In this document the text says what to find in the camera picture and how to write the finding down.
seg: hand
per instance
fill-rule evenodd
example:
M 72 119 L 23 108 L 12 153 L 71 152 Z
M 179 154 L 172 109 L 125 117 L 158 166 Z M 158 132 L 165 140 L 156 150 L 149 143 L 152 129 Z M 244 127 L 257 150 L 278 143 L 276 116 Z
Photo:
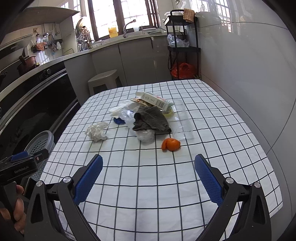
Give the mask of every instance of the hand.
M 17 185 L 17 193 L 22 194 L 24 192 L 24 189 L 22 186 Z M 16 220 L 15 223 L 15 229 L 22 234 L 24 234 L 24 228 L 25 228 L 25 220 L 26 220 L 26 214 L 24 213 L 24 202 L 22 199 L 18 198 L 15 203 L 15 210 L 13 212 L 13 217 Z M 0 208 L 0 212 L 5 220 L 10 220 L 10 213 L 6 208 Z

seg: gray towel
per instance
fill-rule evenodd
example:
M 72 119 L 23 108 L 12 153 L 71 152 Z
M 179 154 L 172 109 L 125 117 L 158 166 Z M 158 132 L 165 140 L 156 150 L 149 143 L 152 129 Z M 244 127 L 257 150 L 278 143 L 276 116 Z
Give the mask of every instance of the gray towel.
M 161 113 L 158 107 L 141 107 L 137 113 L 135 113 L 135 126 L 134 131 L 142 131 L 147 129 L 152 129 L 156 131 L 169 131 L 168 121 Z

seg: table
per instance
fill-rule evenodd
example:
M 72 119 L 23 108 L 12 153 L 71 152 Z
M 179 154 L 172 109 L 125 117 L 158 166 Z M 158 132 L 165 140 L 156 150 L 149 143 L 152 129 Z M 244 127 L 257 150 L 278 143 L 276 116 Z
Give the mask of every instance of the table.
M 194 139 L 181 141 L 175 152 L 164 152 L 161 143 L 172 134 L 157 134 L 147 144 L 127 126 L 116 125 L 108 108 L 135 97 L 136 91 L 182 99 Z M 100 121 L 109 123 L 107 140 L 94 143 L 84 132 Z M 41 179 L 47 184 L 72 176 L 97 153 L 104 168 L 79 207 L 102 241 L 195 241 L 217 208 L 194 170 L 192 160 L 199 153 L 238 183 L 259 180 L 270 216 L 282 207 L 280 187 L 262 147 L 234 109 L 201 80 L 121 87 L 90 97 L 61 135 Z M 56 206 L 71 236 L 62 208 L 58 202 Z M 239 208 L 222 239 L 229 236 Z

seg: white box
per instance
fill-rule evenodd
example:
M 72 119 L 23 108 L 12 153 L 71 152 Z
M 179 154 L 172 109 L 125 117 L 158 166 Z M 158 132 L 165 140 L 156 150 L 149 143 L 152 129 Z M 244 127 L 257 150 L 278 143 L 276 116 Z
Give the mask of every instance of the white box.
M 166 111 L 169 103 L 166 101 L 166 99 L 161 98 L 157 95 L 147 93 L 147 92 L 136 92 L 136 96 L 139 97 L 140 99 L 148 102 L 149 104 L 155 105 L 158 108 Z

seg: red plastic bag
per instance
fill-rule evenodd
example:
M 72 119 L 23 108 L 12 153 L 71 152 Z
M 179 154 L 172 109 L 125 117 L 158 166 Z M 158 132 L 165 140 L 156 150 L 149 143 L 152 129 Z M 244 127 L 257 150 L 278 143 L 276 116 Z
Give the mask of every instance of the red plastic bag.
M 177 64 L 173 65 L 172 71 L 170 72 L 170 74 L 176 79 L 178 78 Z M 188 63 L 179 64 L 179 79 L 194 79 L 196 75 L 197 75 L 197 71 L 193 65 Z

